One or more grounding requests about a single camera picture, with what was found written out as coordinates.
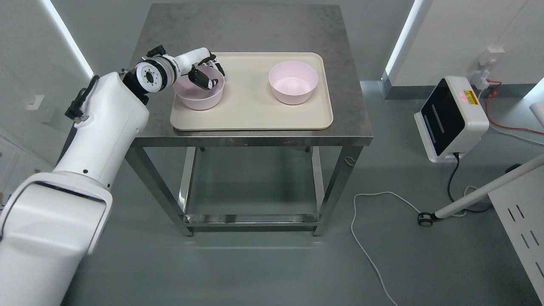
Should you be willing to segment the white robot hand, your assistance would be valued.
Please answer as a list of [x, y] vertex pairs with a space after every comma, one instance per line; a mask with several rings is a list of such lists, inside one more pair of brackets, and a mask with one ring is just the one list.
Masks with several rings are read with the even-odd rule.
[[[211, 52], [206, 47], [201, 47], [196, 50], [185, 52], [184, 54], [175, 56], [174, 60], [176, 63], [176, 70], [178, 74], [187, 74], [188, 79], [194, 85], [198, 86], [203, 90], [212, 90], [217, 85], [216, 78], [208, 77], [205, 72], [208, 71], [210, 66], [195, 66], [205, 60], [210, 58]], [[212, 60], [212, 66], [218, 70], [223, 79], [225, 79], [225, 70], [220, 64], [218, 59]]]

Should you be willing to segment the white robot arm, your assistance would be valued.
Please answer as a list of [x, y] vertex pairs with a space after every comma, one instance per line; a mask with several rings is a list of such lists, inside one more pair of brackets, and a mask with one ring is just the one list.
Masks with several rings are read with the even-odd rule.
[[204, 90], [218, 80], [198, 67], [223, 72], [206, 47], [173, 57], [162, 46], [132, 70], [93, 76], [65, 115], [74, 139], [50, 173], [33, 174], [1, 212], [2, 306], [58, 306], [81, 261], [105, 228], [111, 185], [134, 138], [148, 122], [148, 94], [181, 76]]

